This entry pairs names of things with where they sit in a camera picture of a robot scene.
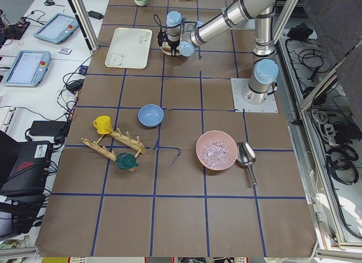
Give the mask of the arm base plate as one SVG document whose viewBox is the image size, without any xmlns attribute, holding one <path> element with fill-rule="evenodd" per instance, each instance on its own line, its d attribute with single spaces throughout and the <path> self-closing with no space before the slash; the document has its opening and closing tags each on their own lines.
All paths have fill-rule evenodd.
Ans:
<svg viewBox="0 0 362 263">
<path fill-rule="evenodd" d="M 232 78 L 231 89 L 236 112 L 278 113 L 272 88 L 266 93 L 255 93 L 249 88 L 250 79 Z"/>
</svg>

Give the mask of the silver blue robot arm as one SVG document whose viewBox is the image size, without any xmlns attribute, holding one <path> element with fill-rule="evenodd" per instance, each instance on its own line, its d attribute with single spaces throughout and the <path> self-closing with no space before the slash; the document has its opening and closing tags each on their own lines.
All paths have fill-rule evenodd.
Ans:
<svg viewBox="0 0 362 263">
<path fill-rule="evenodd" d="M 275 44 L 272 33 L 274 7 L 277 0 L 234 0 L 220 14 L 206 23 L 187 20 L 178 11 L 170 11 L 166 24 L 154 16 L 160 27 L 159 46 L 167 44 L 171 56 L 190 57 L 197 47 L 207 43 L 228 29 L 247 20 L 255 20 L 252 76 L 241 90 L 243 99 L 253 105 L 264 103 L 275 83 L 279 67 L 274 61 Z"/>
</svg>

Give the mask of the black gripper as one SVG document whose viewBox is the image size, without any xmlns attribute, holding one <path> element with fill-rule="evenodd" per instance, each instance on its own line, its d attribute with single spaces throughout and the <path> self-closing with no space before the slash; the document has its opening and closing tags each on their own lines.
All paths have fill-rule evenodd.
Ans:
<svg viewBox="0 0 362 263">
<path fill-rule="evenodd" d="M 171 35 L 169 32 L 160 31 L 157 35 L 158 46 L 161 47 L 164 43 L 167 43 L 171 48 L 171 55 L 176 56 L 176 48 L 179 46 L 179 35 Z"/>
</svg>

